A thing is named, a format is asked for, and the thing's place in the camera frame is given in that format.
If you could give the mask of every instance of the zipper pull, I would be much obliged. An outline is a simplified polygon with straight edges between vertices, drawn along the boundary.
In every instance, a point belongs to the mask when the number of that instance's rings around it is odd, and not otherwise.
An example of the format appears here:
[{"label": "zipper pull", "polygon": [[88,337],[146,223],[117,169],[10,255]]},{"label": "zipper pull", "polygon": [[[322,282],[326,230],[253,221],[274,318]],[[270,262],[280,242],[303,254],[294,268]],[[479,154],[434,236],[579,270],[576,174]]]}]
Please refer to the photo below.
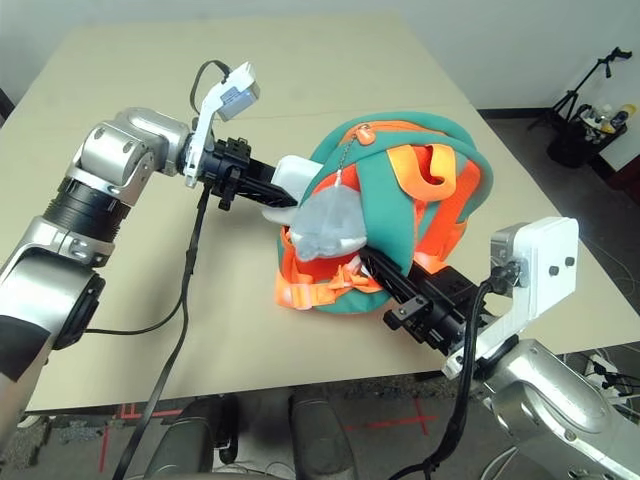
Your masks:
[{"label": "zipper pull", "polygon": [[371,145],[376,141],[376,132],[371,129],[371,125],[363,123],[356,129],[356,138],[362,146]]}]

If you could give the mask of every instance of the white wall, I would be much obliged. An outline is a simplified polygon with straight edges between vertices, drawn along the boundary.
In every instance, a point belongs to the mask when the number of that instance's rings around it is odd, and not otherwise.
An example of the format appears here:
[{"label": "white wall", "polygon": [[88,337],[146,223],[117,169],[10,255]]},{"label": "white wall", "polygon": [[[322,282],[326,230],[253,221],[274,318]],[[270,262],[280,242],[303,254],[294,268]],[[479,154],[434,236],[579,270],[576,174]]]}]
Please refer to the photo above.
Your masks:
[{"label": "white wall", "polygon": [[[0,86],[18,101],[77,25],[362,9],[403,15],[477,108],[548,106],[596,56],[640,38],[636,0],[0,0]],[[640,104],[633,80],[619,96]]]}]

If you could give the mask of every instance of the orange backpack strap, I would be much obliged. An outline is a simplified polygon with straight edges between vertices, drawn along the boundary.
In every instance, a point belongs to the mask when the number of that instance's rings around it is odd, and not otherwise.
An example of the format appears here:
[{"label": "orange backpack strap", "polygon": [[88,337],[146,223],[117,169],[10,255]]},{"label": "orange backpack strap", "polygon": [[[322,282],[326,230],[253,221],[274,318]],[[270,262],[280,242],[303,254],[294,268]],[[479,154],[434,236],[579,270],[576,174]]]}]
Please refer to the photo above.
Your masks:
[{"label": "orange backpack strap", "polygon": [[407,195],[417,201],[435,202],[451,196],[456,189],[456,154],[448,145],[428,145],[428,148],[432,149],[428,163],[420,162],[412,145],[390,148],[387,155]]}]

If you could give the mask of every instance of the backpack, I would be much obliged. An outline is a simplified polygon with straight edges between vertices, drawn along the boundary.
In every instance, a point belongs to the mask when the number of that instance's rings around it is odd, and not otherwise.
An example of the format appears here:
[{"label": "backpack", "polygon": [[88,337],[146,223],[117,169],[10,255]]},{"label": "backpack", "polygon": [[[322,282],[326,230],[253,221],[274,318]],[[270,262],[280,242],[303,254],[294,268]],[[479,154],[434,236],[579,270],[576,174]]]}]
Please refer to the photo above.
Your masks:
[{"label": "backpack", "polygon": [[[413,262],[430,273],[446,264],[469,215],[487,198],[493,174],[471,136],[443,117],[419,112],[366,115],[331,132],[311,156],[322,168],[300,204],[342,184],[360,192],[367,245],[404,275]],[[330,313],[374,310],[390,295],[362,267],[358,253],[301,262],[282,227],[276,302]]]}]

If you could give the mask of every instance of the bottle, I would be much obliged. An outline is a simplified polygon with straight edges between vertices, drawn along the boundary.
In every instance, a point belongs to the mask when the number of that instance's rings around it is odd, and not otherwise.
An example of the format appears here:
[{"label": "bottle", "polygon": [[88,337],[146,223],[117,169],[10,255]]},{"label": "bottle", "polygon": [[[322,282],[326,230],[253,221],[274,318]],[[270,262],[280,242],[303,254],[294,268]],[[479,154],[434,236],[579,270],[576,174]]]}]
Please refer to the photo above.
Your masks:
[{"label": "bottle", "polygon": [[609,120],[609,125],[611,125],[614,131],[616,131],[620,127],[622,127],[627,122],[629,117],[631,117],[635,112],[635,105],[623,105],[622,107],[620,107],[620,110],[618,110],[618,112],[613,117],[611,117],[611,120]]}]

